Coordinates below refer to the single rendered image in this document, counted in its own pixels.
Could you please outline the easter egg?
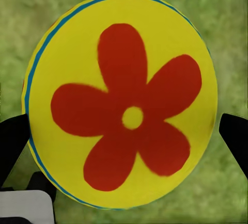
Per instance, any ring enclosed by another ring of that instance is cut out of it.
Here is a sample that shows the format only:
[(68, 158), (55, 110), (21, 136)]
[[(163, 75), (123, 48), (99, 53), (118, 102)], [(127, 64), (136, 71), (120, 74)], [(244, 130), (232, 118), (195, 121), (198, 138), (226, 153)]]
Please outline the easter egg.
[(171, 4), (86, 0), (44, 33), (21, 108), (52, 185), (97, 209), (133, 209), (179, 186), (203, 156), (216, 71), (202, 36)]

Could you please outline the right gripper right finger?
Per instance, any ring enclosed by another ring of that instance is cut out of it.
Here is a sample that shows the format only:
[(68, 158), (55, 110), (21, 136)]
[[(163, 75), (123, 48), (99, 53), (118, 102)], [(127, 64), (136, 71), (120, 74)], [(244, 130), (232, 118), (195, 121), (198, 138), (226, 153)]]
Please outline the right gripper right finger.
[(224, 113), (219, 133), (248, 179), (248, 120)]

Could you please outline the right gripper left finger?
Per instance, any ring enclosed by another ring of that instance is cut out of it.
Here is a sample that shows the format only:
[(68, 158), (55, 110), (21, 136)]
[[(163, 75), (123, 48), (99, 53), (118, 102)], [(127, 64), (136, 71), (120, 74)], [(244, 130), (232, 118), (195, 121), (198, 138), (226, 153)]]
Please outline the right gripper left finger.
[(0, 123), (0, 188), (30, 138), (27, 114)]

